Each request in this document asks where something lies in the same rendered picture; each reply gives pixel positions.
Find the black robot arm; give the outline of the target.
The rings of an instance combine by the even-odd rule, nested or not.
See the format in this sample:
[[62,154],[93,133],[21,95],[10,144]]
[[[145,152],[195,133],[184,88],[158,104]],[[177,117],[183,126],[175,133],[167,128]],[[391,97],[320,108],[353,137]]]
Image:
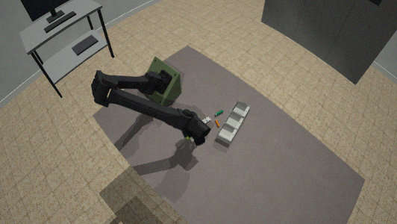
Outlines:
[[[179,130],[185,129],[188,136],[193,134],[192,137],[197,146],[202,145],[205,143],[204,137],[209,134],[210,128],[198,118],[195,112],[188,109],[181,110],[179,108],[165,107],[121,90],[141,89],[139,90],[141,93],[148,95],[152,95],[154,91],[164,94],[172,80],[172,76],[165,70],[161,70],[160,74],[149,71],[145,75],[134,77],[106,75],[101,70],[97,70],[91,84],[94,102],[106,108],[109,104],[121,105],[159,119],[173,128]],[[107,97],[110,88],[112,89]]]

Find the white rack of three labelled bins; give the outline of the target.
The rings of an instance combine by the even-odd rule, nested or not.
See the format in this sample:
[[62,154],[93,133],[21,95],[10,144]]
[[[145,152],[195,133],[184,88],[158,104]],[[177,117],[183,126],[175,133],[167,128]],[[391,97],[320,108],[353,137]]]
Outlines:
[[[227,122],[224,122],[224,126],[220,132],[217,133],[216,138],[226,142],[227,144],[231,144],[231,141],[235,137],[237,130],[240,129],[240,126],[243,124],[244,119],[246,118],[246,114],[250,110],[249,105],[237,100],[237,103],[231,110]],[[241,119],[240,119],[241,118]]]

